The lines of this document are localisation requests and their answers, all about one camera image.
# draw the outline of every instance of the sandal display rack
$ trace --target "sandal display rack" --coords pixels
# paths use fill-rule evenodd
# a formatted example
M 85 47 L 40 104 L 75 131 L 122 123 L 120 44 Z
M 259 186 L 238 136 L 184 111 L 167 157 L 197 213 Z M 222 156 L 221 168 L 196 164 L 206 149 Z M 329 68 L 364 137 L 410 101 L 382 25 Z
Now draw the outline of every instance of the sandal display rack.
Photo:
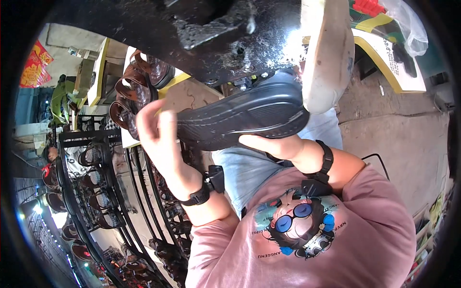
M 63 201 L 67 211 L 75 225 L 75 229 L 82 242 L 86 245 L 89 254 L 101 267 L 104 267 L 108 278 L 113 282 L 116 287 L 127 287 L 117 269 L 114 268 L 113 263 L 110 263 L 105 257 L 103 251 L 99 248 L 97 243 L 91 236 L 91 232 L 97 229 L 117 229 L 123 239 L 124 245 L 130 250 L 133 255 L 142 259 L 148 266 L 150 266 L 151 278 L 154 279 L 156 286 L 154 287 L 171 287 L 165 276 L 157 267 L 156 263 L 149 256 L 146 247 L 141 241 L 133 222 L 130 219 L 129 211 L 125 205 L 124 197 L 117 181 L 117 176 L 112 166 L 112 158 L 110 156 L 110 144 L 121 142 L 121 134 L 119 129 L 114 130 L 96 130 L 84 131 L 73 133 L 61 133 L 58 135 L 58 151 L 60 155 L 65 155 L 65 148 L 87 146 L 95 141 L 99 143 L 104 163 L 103 166 L 104 176 L 107 178 L 109 189 L 109 198 L 113 205 L 112 212 L 117 217 L 118 225 L 114 227 L 104 227 L 97 219 L 102 216 L 103 212 L 94 209 L 88 203 L 90 197 L 93 195 L 92 189 L 82 186 L 79 178 L 70 179 L 67 173 L 67 167 L 64 160 L 57 159 L 56 169 L 59 185 L 62 187 Z M 203 171 L 200 162 L 201 158 L 197 160 L 195 155 L 200 155 L 200 152 L 194 152 L 181 143 L 184 161 L 196 167 L 198 170 Z M 182 207 L 178 204 L 177 200 L 170 194 L 165 180 L 158 173 L 156 168 L 152 165 L 147 153 L 141 147 L 132 148 L 132 153 L 126 149 L 127 165 L 133 189 L 139 204 L 139 211 L 141 212 L 147 228 L 151 235 L 149 239 L 149 246 L 155 251 L 154 254 L 163 263 L 164 269 L 168 275 L 177 283 L 178 287 L 184 287 L 185 278 L 187 275 L 187 265 L 190 255 L 190 229 L 191 223 L 183 211 L 174 214 L 165 209 L 169 205 L 178 205 L 179 209 Z M 140 156 L 144 157 L 147 165 L 147 177 L 144 174 L 143 167 L 141 166 Z M 153 190 L 153 197 L 156 203 L 151 202 L 148 185 Z M 146 276 L 140 276 L 141 279 L 147 281 Z

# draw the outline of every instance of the concrete wall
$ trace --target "concrete wall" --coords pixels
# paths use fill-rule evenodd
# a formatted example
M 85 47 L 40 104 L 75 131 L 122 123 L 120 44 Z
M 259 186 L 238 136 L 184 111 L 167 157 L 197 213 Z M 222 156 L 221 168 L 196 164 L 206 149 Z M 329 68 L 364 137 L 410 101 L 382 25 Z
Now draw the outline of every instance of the concrete wall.
M 82 59 L 70 55 L 67 52 L 69 46 L 98 51 L 104 38 L 102 35 L 72 26 L 46 24 L 38 40 L 54 58 L 54 61 L 46 67 L 51 75 L 51 80 L 45 83 L 43 87 L 56 86 L 61 74 L 77 75 L 77 69 Z

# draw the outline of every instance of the person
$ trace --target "person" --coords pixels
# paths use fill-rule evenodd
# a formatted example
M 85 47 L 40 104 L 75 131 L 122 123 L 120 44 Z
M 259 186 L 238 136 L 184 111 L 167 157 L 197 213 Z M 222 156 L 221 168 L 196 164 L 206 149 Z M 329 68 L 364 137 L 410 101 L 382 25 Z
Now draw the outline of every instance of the person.
M 65 148 L 65 161 L 70 178 L 83 176 L 91 169 L 91 167 L 82 166 L 78 162 L 78 157 L 85 149 L 86 146 Z M 41 157 L 50 164 L 53 163 L 58 156 L 58 149 L 51 144 L 46 145 L 41 153 Z
M 137 115 L 141 144 L 180 201 L 202 187 L 176 146 L 172 111 L 164 101 Z M 303 173 L 318 172 L 333 153 L 328 183 L 333 195 L 301 189 Z M 416 252 L 415 226 L 396 190 L 372 165 L 341 150 L 333 109 L 311 115 L 291 137 L 242 135 L 245 147 L 213 152 L 223 166 L 224 194 L 183 206 L 193 224 L 186 287 L 400 287 Z M 285 168 L 265 154 L 290 160 Z

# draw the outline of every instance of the red decoration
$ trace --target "red decoration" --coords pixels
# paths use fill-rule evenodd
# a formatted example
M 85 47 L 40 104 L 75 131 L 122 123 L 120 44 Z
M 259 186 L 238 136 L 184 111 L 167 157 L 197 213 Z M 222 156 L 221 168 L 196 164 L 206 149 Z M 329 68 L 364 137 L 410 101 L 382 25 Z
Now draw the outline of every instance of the red decoration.
M 19 86 L 23 88 L 37 88 L 51 80 L 45 66 L 53 61 L 51 55 L 37 40 L 30 52 L 21 75 Z
M 46 171 L 45 172 L 45 177 L 48 177 L 48 174 L 50 173 L 50 166 L 51 166 L 51 164 L 48 163 L 45 167 L 43 167 L 41 169 L 42 171 Z
M 356 11 L 376 17 L 379 13 L 386 13 L 384 7 L 378 4 L 378 0 L 355 0 L 352 8 Z

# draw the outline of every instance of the brown leather sandal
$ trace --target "brown leather sandal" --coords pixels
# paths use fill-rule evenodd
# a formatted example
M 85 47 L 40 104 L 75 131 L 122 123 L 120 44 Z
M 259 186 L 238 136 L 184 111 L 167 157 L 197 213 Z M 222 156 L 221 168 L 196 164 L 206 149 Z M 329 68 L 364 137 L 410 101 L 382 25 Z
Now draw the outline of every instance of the brown leather sandal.
M 139 140 L 136 115 L 132 112 L 128 101 L 120 94 L 117 94 L 116 100 L 109 107 L 109 117 L 120 128 L 128 130 L 133 139 Z
M 46 169 L 43 168 L 43 173 L 41 175 L 41 179 L 45 183 L 45 185 L 53 190 L 59 189 L 58 177 L 56 175 L 56 165 L 53 163 L 51 165 L 47 165 Z
M 123 80 L 130 84 L 131 89 L 123 85 Z M 136 68 L 136 65 L 128 65 L 123 76 L 115 83 L 115 90 L 136 104 L 137 110 L 133 111 L 134 114 L 137 114 L 145 105 L 159 98 L 157 89 L 151 89 L 148 86 L 146 76 Z
M 47 192 L 45 194 L 45 198 L 48 202 L 48 205 L 56 212 L 67 212 L 64 201 L 62 199 L 62 194 Z
M 146 54 L 147 61 L 144 61 L 140 50 L 136 50 L 130 59 L 132 57 L 135 58 L 136 64 L 147 73 L 150 83 L 156 89 L 162 89 L 174 78 L 176 69 L 162 60 Z
M 61 230 L 61 237 L 65 241 L 80 240 L 80 236 L 75 229 L 74 223 L 64 226 Z
M 86 245 L 80 240 L 74 240 L 71 246 L 71 250 L 75 257 L 83 261 L 93 261 Z

